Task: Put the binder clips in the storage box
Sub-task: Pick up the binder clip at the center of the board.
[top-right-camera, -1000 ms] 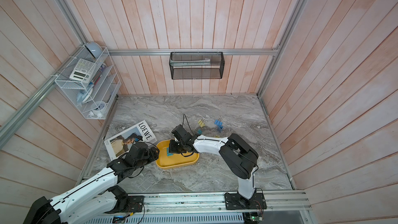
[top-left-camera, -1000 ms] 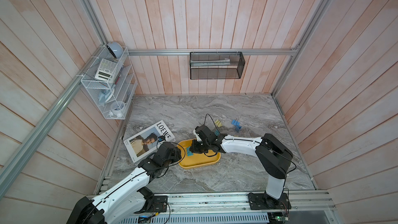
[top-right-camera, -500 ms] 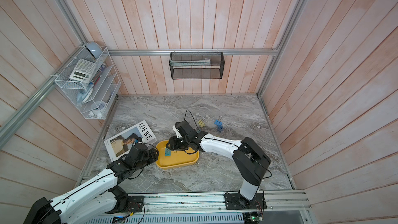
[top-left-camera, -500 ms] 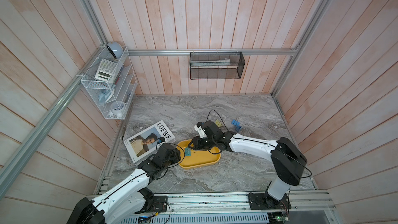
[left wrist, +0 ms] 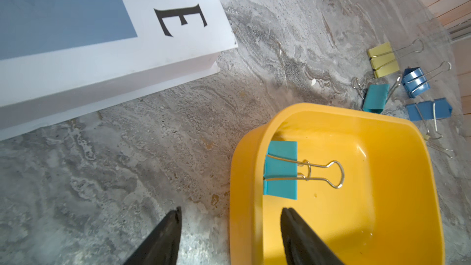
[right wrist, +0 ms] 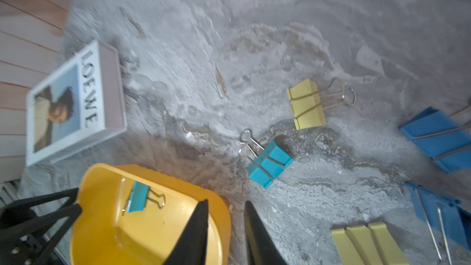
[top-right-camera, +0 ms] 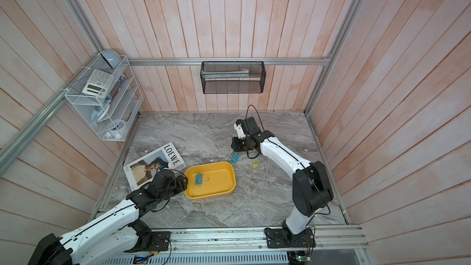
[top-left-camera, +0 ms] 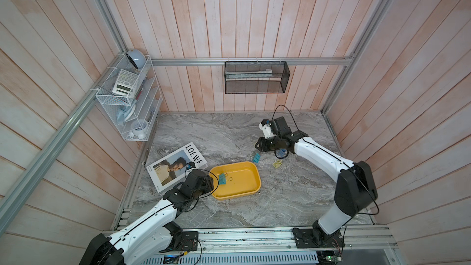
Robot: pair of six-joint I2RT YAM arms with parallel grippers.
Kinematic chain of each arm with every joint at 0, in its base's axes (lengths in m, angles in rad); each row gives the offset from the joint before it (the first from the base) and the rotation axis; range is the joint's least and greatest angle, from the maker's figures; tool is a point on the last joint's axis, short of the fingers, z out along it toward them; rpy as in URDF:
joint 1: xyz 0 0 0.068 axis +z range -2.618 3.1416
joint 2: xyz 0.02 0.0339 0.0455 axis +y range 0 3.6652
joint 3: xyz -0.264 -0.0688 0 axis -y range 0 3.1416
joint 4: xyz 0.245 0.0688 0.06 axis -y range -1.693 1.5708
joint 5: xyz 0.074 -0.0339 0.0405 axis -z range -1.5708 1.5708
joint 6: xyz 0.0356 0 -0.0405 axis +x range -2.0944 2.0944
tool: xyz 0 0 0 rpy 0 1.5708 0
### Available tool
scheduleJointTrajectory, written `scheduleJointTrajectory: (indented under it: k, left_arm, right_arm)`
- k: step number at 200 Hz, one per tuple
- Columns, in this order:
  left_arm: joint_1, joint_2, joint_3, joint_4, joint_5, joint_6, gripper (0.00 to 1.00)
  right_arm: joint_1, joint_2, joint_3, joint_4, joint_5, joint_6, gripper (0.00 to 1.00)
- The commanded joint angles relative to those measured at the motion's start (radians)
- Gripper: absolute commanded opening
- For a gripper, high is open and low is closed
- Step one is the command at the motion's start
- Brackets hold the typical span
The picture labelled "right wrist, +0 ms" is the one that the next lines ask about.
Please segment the teal binder clip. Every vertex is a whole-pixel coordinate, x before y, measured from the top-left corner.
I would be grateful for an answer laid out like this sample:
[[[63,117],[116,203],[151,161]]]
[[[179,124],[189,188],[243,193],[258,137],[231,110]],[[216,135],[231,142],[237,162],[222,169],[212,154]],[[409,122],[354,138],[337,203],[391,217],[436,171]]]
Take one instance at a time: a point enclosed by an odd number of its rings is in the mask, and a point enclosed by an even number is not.
[[[125,205],[121,210],[121,216],[124,216],[126,213],[142,212],[148,202],[157,205],[159,209],[164,209],[166,196],[164,194],[158,194],[146,184],[135,181],[125,201]]]
[[[258,142],[250,129],[243,130],[239,136],[239,158],[249,161],[249,179],[265,190],[294,162],[294,159],[275,140],[266,146]]]

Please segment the yellow plastic storage box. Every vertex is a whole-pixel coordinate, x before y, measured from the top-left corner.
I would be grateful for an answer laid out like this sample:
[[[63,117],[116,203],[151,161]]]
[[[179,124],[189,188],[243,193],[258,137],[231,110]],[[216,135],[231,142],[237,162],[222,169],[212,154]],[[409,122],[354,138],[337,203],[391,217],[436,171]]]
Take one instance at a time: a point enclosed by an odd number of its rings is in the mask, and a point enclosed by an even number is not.
[[[166,196],[164,209],[148,202],[142,212],[121,216],[135,181]],[[72,227],[74,265],[160,265],[169,256],[198,202],[209,202],[206,264],[228,263],[231,216],[211,190],[138,165],[95,164],[84,174],[77,196],[82,208]]]

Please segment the blue binder clip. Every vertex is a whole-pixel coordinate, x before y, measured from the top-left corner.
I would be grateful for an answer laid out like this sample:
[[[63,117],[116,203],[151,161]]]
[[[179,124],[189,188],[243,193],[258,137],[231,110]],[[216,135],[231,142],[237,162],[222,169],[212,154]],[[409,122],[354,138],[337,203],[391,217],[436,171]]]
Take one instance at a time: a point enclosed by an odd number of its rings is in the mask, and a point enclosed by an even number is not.
[[[451,265],[450,239],[466,250],[471,249],[471,213],[460,207],[461,201],[453,197],[437,194],[413,182],[406,182],[405,187],[410,193],[416,216],[428,226],[437,253],[440,253],[439,242],[433,229],[441,233],[447,261]]]
[[[459,126],[454,118],[471,110],[470,106],[449,116],[429,107],[398,127],[399,131],[449,174],[471,167],[471,125]]]

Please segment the yellow binder clip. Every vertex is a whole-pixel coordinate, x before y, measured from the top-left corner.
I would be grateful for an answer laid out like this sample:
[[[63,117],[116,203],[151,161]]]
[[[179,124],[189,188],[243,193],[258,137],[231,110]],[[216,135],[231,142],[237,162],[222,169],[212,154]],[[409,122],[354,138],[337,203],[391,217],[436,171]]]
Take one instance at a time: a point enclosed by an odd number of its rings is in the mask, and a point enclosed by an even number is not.
[[[306,79],[287,89],[295,128],[306,130],[327,125],[326,111],[336,106],[353,107],[357,94],[338,77],[325,88],[314,80]]]
[[[407,265],[402,250],[383,222],[331,229],[344,265]]]

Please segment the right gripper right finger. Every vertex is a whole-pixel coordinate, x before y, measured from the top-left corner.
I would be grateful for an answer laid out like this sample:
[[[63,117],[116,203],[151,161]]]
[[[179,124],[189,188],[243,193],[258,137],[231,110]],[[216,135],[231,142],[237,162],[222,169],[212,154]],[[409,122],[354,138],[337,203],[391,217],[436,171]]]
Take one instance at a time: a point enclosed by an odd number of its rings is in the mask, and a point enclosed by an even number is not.
[[[204,265],[207,255],[209,202],[198,202],[174,249],[163,265]]]

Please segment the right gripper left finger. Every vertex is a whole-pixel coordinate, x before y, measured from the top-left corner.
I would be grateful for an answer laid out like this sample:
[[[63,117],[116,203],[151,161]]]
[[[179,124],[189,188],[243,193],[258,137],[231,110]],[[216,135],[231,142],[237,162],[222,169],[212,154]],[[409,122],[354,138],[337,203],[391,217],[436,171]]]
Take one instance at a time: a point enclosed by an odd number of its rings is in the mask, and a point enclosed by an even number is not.
[[[63,265],[54,250],[80,217],[78,188],[20,199],[1,208],[2,265]],[[33,207],[66,199],[57,210],[38,216]]]

